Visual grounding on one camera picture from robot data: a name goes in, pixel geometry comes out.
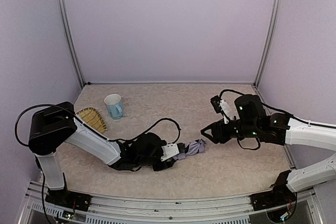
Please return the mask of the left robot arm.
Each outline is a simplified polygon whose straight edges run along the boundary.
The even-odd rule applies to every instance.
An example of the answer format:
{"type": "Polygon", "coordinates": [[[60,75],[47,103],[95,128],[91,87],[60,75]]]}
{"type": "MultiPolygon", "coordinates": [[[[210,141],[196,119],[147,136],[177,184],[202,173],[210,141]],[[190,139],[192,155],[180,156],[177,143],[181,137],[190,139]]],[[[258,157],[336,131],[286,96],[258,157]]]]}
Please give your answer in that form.
{"type": "Polygon", "coordinates": [[[174,157],[185,151],[185,144],[167,143],[149,130],[131,140],[111,140],[75,115],[73,104],[43,105],[31,118],[29,149],[35,154],[50,190],[63,190],[66,179],[57,148],[71,144],[100,159],[114,170],[136,172],[143,166],[154,171],[170,168],[174,157]]]}

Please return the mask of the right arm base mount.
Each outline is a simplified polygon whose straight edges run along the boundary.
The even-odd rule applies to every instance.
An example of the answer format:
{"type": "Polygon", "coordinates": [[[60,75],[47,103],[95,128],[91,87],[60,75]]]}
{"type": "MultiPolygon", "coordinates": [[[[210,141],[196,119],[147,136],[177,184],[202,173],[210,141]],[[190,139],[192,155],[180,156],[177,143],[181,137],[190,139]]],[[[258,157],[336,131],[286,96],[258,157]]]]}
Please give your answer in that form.
{"type": "Polygon", "coordinates": [[[278,207],[296,201],[297,194],[287,187],[274,187],[272,190],[250,196],[254,211],[278,207]]]}

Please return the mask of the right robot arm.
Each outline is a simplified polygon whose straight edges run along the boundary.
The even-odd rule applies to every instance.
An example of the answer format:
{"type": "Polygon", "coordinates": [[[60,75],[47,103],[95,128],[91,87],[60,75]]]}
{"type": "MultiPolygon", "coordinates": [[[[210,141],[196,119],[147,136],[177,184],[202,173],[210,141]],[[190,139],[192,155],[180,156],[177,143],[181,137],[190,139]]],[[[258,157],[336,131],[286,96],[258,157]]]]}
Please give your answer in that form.
{"type": "MultiPolygon", "coordinates": [[[[266,104],[257,95],[242,94],[234,101],[237,119],[228,116],[228,105],[221,97],[212,97],[211,104],[223,118],[203,128],[201,134],[215,144],[225,144],[233,138],[239,142],[254,138],[258,144],[306,145],[335,151],[335,125],[305,121],[280,109],[267,115],[266,104]]],[[[273,188],[296,193],[334,179],[335,155],[332,155],[302,169],[280,173],[273,188]]]]}

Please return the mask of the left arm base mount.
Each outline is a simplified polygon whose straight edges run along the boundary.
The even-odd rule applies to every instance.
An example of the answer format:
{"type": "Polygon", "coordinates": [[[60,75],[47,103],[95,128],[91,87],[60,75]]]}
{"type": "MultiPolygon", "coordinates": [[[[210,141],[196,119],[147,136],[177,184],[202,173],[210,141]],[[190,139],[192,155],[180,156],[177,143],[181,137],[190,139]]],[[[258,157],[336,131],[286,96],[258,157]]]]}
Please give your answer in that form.
{"type": "Polygon", "coordinates": [[[87,212],[91,203],[91,196],[88,194],[62,190],[49,190],[45,200],[48,203],[69,208],[72,210],[80,210],[87,212]]]}

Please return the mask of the lilac folding umbrella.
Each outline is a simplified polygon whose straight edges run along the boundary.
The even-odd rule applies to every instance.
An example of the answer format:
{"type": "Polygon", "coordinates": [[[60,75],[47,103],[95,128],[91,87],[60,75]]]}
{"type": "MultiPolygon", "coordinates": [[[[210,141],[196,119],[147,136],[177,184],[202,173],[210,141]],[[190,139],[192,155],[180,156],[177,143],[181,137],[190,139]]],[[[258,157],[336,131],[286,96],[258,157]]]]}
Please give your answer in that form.
{"type": "Polygon", "coordinates": [[[173,156],[173,159],[177,161],[177,160],[185,159],[189,156],[194,156],[196,154],[204,153],[205,145],[206,145],[206,142],[203,139],[189,142],[185,147],[184,153],[179,153],[173,156]]]}

